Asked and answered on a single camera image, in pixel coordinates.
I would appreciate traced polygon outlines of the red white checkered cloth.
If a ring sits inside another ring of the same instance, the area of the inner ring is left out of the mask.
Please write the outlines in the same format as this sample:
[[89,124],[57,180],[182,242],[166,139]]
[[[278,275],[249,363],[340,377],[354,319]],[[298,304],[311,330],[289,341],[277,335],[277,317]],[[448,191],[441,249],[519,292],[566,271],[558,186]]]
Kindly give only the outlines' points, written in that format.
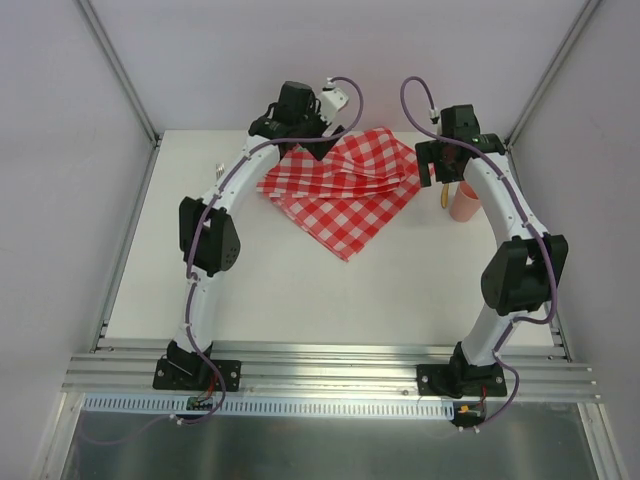
[[321,161],[294,148],[257,191],[347,262],[420,188],[415,151],[389,129],[376,128],[343,137]]

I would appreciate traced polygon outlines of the pink plastic cup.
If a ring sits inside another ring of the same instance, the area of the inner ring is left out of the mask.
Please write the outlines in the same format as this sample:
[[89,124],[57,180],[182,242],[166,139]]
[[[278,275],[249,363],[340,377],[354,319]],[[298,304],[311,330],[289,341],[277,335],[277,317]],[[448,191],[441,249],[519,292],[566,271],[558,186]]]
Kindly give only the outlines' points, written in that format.
[[481,208],[481,202],[467,182],[460,182],[449,207],[450,217],[459,223],[468,222]]

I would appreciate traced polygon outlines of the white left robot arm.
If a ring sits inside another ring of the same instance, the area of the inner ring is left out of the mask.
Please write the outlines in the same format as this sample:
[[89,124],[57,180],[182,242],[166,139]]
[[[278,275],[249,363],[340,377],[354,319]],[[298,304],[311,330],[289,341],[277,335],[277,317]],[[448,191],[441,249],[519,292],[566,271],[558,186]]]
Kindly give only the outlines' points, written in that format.
[[241,252],[234,216],[289,151],[301,146],[321,160],[347,133],[347,128],[333,124],[349,102],[338,81],[328,79],[320,92],[304,83],[285,82],[277,100],[251,123],[233,166],[205,194],[181,201],[179,248],[187,280],[184,318],[156,364],[153,389],[238,390],[239,362],[211,357],[223,281]]

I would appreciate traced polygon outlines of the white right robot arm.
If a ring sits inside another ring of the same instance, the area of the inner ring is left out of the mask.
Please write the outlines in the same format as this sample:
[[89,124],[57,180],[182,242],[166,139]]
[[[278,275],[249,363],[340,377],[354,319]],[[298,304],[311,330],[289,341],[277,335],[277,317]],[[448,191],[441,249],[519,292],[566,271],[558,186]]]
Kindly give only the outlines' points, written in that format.
[[481,275],[484,305],[470,333],[447,363],[419,365],[417,386],[422,395],[504,397],[504,370],[496,356],[519,324],[532,322],[533,312],[557,305],[569,247],[531,211],[502,142],[481,132],[472,105],[444,109],[437,124],[438,137],[416,146],[421,184],[468,185],[492,227],[497,251]]

